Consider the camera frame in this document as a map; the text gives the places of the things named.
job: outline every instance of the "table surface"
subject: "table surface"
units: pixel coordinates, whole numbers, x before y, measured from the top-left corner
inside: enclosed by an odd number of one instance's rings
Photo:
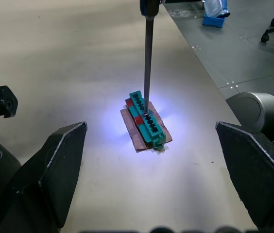
[[[0,142],[25,163],[58,128],[86,121],[80,177],[62,233],[252,229],[216,121],[238,123],[163,6],[154,21],[150,100],[171,132],[136,153],[120,110],[143,91],[138,0],[0,0],[0,85],[18,98]]]

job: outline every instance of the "red component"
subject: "red component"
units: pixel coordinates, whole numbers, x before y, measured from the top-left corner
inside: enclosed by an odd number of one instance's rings
[[[141,116],[139,115],[139,116],[137,116],[137,117],[135,117],[134,118],[134,121],[135,121],[135,123],[137,124],[137,126],[139,126],[139,125],[142,125],[143,124],[143,120],[142,120],[142,118],[141,118]]]
[[[128,107],[132,107],[134,105],[134,102],[132,101],[131,98],[125,100],[125,102],[126,102],[126,104],[127,104]]]

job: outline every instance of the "blue container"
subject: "blue container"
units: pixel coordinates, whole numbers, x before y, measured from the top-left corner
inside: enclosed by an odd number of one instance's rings
[[[224,21],[225,18],[209,17],[207,15],[204,15],[203,25],[222,28]]]

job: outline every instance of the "green terminal block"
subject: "green terminal block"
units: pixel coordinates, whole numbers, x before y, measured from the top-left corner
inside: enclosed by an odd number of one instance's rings
[[[129,94],[129,97],[125,102],[144,141],[152,144],[155,150],[162,149],[166,142],[166,135],[157,123],[151,110],[149,110],[147,116],[143,115],[144,99],[141,96],[141,91],[133,92]]]

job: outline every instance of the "gray floor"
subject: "gray floor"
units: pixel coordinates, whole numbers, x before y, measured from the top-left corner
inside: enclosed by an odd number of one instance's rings
[[[226,99],[244,91],[274,95],[274,33],[260,43],[274,0],[229,0],[231,16],[222,29],[202,25],[200,2],[165,7]]]

